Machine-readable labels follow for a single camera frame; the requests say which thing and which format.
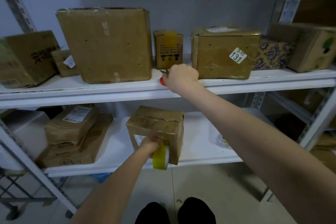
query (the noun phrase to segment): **blue floral pattern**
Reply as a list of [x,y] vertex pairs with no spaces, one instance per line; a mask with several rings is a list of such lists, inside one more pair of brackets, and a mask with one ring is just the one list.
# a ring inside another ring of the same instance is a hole
[[292,57],[292,43],[259,43],[257,55],[254,58],[252,70],[283,69]]

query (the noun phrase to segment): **white container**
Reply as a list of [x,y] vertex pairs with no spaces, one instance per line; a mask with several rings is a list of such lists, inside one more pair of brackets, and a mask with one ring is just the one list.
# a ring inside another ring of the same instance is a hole
[[[15,110],[3,118],[8,129],[15,134],[17,143],[32,160],[47,147],[44,127],[49,121],[45,112],[26,110]],[[15,171],[24,169],[1,145],[0,167]]]

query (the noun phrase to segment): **yellow tape roll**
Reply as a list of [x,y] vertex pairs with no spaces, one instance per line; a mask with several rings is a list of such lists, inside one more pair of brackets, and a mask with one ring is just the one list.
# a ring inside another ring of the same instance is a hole
[[153,153],[153,168],[167,170],[168,161],[169,161],[169,147],[162,144]]

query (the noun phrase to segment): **shelf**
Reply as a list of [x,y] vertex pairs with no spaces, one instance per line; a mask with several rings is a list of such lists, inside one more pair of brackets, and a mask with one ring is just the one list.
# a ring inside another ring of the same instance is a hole
[[[0,86],[0,109],[179,97],[159,83],[160,71],[153,69],[152,75],[147,81],[107,84],[88,84],[80,76],[56,75],[28,89]],[[248,80],[202,79],[199,82],[217,95],[334,87],[336,67],[307,73],[290,69],[261,70],[252,71]]]
[[[244,108],[250,114],[271,124],[256,108]],[[116,118],[111,123],[100,147],[97,161],[87,165],[49,167],[44,173],[49,177],[86,175],[114,172],[133,152],[128,135],[126,121],[129,117]],[[184,136],[181,157],[178,166],[241,162],[241,158],[225,147],[217,129],[201,112],[184,114]],[[151,159],[144,168],[152,168]]]
[[[301,107],[298,103],[290,100],[278,92],[269,92],[268,95],[274,99],[278,104],[286,108],[300,120],[302,120],[305,124],[309,123],[310,118],[313,116],[309,111]],[[326,131],[334,130],[334,128],[326,128]]]

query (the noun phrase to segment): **tiled floor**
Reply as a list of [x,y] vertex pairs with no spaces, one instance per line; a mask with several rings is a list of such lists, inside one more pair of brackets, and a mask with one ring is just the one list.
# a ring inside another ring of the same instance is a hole
[[[30,192],[37,189],[32,178],[25,177],[23,183]],[[66,181],[64,190],[79,205],[96,184],[89,176],[74,176]],[[175,224],[177,211],[188,197],[205,201],[217,223],[295,223],[276,199],[263,204],[257,200],[265,187],[244,163],[143,170],[122,223],[134,223],[140,210],[156,201],[165,205],[171,223]],[[40,189],[37,195],[45,197],[47,192]],[[65,218],[66,210],[59,201],[47,207],[42,207],[42,203],[30,203],[21,217],[6,222],[8,210],[0,205],[0,223],[66,224],[69,223]]]

